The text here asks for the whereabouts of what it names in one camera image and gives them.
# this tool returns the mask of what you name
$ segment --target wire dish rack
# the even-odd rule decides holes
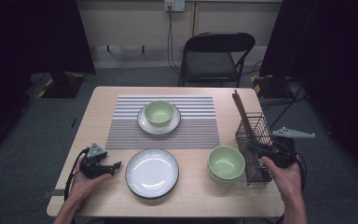
[[[252,130],[255,134],[255,139],[263,144],[271,144],[271,134],[269,132],[269,126],[266,123],[261,113],[248,114],[248,120],[251,124]],[[245,158],[246,166],[245,173],[248,186],[253,182],[269,183],[272,180],[272,173],[269,168],[259,163],[259,159],[247,148],[249,142],[249,134],[246,132],[243,123],[235,133],[238,147],[242,156]]]

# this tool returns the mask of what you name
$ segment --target white plate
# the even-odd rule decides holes
[[[127,165],[126,181],[130,190],[141,198],[157,199],[169,193],[179,177],[176,159],[159,148],[145,149]]]
[[[173,117],[171,121],[164,127],[156,127],[151,124],[145,116],[145,106],[138,113],[138,124],[141,128],[147,132],[152,134],[164,134],[173,131],[180,122],[180,112],[176,106],[173,106]]]

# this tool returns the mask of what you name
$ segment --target human arm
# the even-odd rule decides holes
[[[296,163],[282,169],[268,157],[261,160],[272,172],[272,177],[284,203],[285,224],[307,224],[307,214],[301,189],[300,168]]]
[[[110,174],[98,176],[94,179],[88,179],[83,173],[78,172],[80,169],[79,160],[76,164],[77,173],[72,182],[71,191],[69,192],[68,199],[63,203],[60,212],[56,216],[53,224],[71,223],[77,208],[81,203],[92,193],[92,191],[105,180],[111,177]]]

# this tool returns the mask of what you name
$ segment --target electrical outlet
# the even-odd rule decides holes
[[[171,7],[171,11],[174,11],[175,0],[164,0],[164,10],[169,11],[169,7]]]
[[[175,0],[174,11],[185,11],[185,0]]]

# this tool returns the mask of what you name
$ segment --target green bowl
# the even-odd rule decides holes
[[[153,101],[146,106],[145,116],[152,125],[165,126],[173,117],[173,105],[167,101]]]
[[[234,181],[245,170],[245,159],[234,147],[216,147],[209,154],[208,168],[214,177],[222,181]]]

